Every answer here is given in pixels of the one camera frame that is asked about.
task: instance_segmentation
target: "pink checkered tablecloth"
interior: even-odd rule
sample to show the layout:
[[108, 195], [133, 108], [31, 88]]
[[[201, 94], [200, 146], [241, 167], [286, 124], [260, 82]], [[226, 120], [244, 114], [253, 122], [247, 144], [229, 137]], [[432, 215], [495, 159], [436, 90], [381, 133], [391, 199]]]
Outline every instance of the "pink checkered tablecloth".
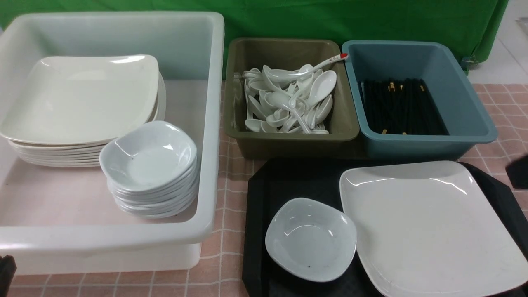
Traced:
[[[528, 152], [528, 85], [474, 85], [499, 131], [461, 161], [510, 185], [506, 164]], [[9, 297], [245, 297], [241, 281], [249, 178], [263, 165], [245, 160], [221, 131], [214, 232], [190, 270], [17, 276]], [[528, 191], [514, 190], [528, 215]]]

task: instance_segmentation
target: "black chopsticks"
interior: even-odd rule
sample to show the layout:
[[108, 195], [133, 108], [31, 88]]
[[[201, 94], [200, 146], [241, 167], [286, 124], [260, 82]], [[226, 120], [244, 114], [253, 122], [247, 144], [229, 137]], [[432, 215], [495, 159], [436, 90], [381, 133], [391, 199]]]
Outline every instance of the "black chopsticks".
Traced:
[[369, 128], [380, 134], [448, 135], [424, 80], [359, 83]]

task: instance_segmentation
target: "tile floor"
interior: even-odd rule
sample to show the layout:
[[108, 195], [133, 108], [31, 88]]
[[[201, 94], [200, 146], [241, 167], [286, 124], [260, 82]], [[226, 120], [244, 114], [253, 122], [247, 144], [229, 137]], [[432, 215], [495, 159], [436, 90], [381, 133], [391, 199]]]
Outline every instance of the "tile floor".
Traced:
[[489, 58], [469, 72], [472, 83], [528, 83], [528, 36], [519, 17], [528, 17], [528, 1], [510, 0]]

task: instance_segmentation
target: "green curtain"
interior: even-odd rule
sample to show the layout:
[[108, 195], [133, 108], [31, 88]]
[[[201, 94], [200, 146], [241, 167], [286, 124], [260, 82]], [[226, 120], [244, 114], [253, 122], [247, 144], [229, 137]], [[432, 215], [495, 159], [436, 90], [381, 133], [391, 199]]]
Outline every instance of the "green curtain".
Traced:
[[238, 37], [435, 41], [487, 59], [507, 0], [2, 0], [0, 24], [32, 12], [215, 11]]

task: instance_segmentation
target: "black tray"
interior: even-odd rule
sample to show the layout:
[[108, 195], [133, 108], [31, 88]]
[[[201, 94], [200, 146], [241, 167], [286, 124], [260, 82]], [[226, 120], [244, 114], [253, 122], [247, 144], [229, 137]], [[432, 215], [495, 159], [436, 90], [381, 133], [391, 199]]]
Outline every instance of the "black tray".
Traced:
[[[264, 237], [268, 225], [286, 201], [306, 197], [343, 210], [338, 181], [350, 168], [396, 164], [394, 162], [338, 159], [273, 159], [250, 180], [242, 280], [250, 297], [362, 297], [383, 296], [369, 280], [359, 257], [340, 278], [314, 283], [280, 268], [268, 255]], [[528, 258], [528, 221], [505, 184], [478, 168], [461, 163], [473, 175], [489, 203]], [[496, 296], [526, 297], [528, 285]]]

